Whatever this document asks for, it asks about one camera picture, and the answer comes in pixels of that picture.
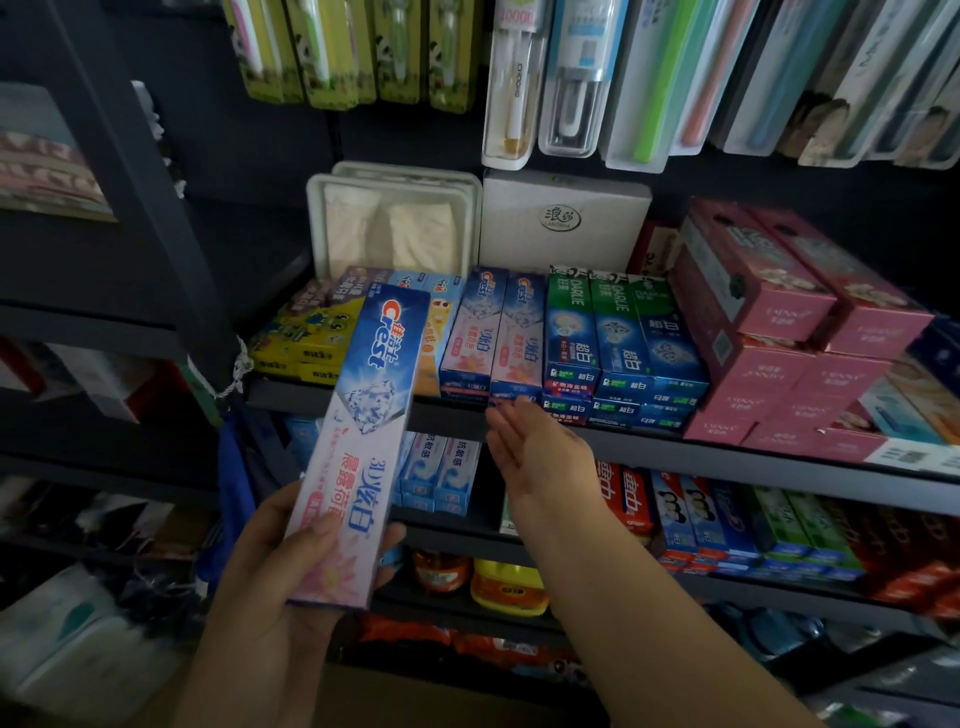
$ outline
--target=white string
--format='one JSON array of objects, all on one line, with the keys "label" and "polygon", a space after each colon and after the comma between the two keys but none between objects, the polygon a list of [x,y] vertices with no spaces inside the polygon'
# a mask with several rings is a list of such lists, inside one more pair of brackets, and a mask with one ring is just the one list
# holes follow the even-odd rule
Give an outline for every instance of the white string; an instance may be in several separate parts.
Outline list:
[{"label": "white string", "polygon": [[233,361],[233,382],[227,389],[219,394],[217,390],[213,388],[213,385],[206,380],[206,377],[200,373],[200,370],[197,369],[197,365],[193,363],[190,355],[188,354],[186,357],[187,369],[190,370],[193,376],[197,378],[197,381],[204,386],[204,389],[209,392],[210,396],[215,400],[222,400],[234,390],[243,394],[243,377],[253,371],[253,360],[250,359],[250,355],[247,354],[246,342],[239,336],[237,336],[237,341],[240,342],[240,353],[237,354],[236,359]]}]

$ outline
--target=person's right hand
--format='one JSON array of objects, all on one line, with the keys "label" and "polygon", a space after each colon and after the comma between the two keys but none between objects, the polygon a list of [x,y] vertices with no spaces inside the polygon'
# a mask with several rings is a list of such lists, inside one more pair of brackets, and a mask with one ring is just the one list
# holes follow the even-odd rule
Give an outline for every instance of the person's right hand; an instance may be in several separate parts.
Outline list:
[{"label": "person's right hand", "polygon": [[487,409],[487,444],[507,484],[510,514],[525,541],[607,510],[593,451],[526,398]]}]

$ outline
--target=red toothpaste box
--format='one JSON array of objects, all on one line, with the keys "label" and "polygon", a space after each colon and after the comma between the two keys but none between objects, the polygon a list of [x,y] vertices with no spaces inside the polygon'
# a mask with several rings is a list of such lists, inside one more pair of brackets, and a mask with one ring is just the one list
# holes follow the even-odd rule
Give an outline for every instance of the red toothpaste box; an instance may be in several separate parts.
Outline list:
[{"label": "red toothpaste box", "polygon": [[753,208],[751,214],[836,295],[829,322],[817,332],[824,351],[893,359],[933,319],[795,212]]},{"label": "red toothpaste box", "polygon": [[806,341],[836,297],[734,203],[694,198],[680,229],[710,296],[741,333]]}]

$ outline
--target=blue toothpaste box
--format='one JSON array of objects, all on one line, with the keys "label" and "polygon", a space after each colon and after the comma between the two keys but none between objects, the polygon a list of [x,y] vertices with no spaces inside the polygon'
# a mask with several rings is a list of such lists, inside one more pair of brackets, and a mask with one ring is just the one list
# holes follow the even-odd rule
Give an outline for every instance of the blue toothpaste box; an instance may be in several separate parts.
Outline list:
[{"label": "blue toothpaste box", "polygon": [[625,273],[590,271],[590,300],[600,347],[600,400],[643,404],[653,386],[647,345]]},{"label": "blue toothpaste box", "polygon": [[479,462],[480,443],[452,437],[446,441],[440,476],[437,487],[433,489],[433,499],[438,505],[448,503],[463,508],[464,513],[467,512],[473,477]]},{"label": "blue toothpaste box", "polygon": [[600,360],[587,270],[550,266],[545,329],[543,393],[592,397]]},{"label": "blue toothpaste box", "polygon": [[649,401],[692,407],[707,393],[709,376],[664,279],[630,276],[630,290],[647,351]]},{"label": "blue toothpaste box", "polygon": [[400,492],[411,496],[433,497],[444,461],[446,438],[418,433],[407,466],[400,476]]},{"label": "blue toothpaste box", "polygon": [[440,366],[444,397],[487,403],[508,276],[503,268],[470,271]]},{"label": "blue toothpaste box", "polygon": [[370,286],[286,531],[333,512],[337,547],[294,602],[370,608],[429,305],[422,291]]},{"label": "blue toothpaste box", "polygon": [[500,331],[490,383],[494,398],[529,397],[540,401],[543,389],[543,311],[546,279],[536,273],[511,273],[503,301]]}]

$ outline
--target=white box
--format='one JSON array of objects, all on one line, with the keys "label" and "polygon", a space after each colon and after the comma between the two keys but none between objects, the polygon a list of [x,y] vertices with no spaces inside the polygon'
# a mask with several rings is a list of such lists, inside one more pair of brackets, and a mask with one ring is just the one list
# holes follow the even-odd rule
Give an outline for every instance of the white box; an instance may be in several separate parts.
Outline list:
[{"label": "white box", "polygon": [[625,271],[650,200],[650,188],[637,182],[488,170],[480,264]]}]

